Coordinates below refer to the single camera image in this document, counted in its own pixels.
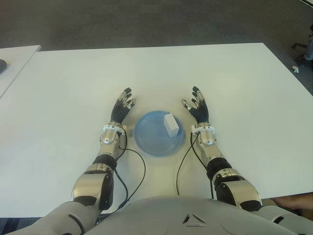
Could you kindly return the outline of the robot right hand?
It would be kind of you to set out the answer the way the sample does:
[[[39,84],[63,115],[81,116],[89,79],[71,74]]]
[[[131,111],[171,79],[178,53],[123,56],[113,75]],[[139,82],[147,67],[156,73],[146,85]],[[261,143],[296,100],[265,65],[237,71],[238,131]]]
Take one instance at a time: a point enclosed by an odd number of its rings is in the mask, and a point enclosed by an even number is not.
[[[181,99],[183,107],[191,114],[191,116],[199,123],[209,123],[209,111],[205,102],[204,96],[198,87],[192,88],[192,95],[194,96],[191,101],[195,106],[189,104],[185,99]]]

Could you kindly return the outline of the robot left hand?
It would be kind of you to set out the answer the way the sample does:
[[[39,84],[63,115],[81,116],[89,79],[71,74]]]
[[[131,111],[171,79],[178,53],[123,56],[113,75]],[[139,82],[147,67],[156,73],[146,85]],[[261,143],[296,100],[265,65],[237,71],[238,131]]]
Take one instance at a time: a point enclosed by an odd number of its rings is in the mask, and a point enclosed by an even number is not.
[[[131,108],[135,105],[136,99],[130,97],[132,96],[132,89],[126,88],[118,97],[111,113],[110,122],[116,122],[122,124],[123,120],[126,118]]]

